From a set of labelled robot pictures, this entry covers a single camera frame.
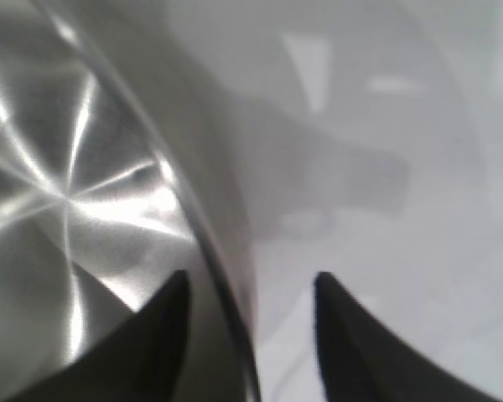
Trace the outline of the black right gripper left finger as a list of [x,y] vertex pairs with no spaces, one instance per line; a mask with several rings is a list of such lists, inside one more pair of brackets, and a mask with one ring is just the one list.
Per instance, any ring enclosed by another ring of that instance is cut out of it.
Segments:
[[11,401],[170,401],[189,340],[189,276],[173,273],[140,312],[77,362]]

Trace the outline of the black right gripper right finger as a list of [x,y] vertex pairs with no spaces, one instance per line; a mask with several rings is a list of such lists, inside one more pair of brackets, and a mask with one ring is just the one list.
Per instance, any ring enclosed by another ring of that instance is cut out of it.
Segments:
[[329,272],[314,279],[314,339],[328,401],[491,401],[384,327]]

